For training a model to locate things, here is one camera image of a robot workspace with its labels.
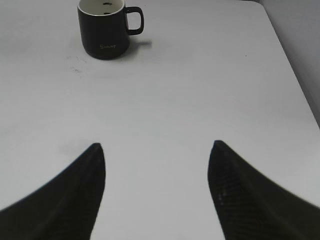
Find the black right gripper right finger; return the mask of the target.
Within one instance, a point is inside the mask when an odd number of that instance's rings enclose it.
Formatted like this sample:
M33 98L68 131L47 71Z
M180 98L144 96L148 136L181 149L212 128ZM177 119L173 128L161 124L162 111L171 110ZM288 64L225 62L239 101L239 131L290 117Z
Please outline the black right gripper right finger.
M320 209L281 187L215 140L209 191L227 240L318 240Z

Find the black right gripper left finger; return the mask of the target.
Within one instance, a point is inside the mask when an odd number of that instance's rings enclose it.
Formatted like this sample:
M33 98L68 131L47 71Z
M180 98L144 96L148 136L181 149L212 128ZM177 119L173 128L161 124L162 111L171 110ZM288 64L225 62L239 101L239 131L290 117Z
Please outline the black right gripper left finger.
M0 211L2 240L89 240L106 183L100 143L93 143L66 169Z

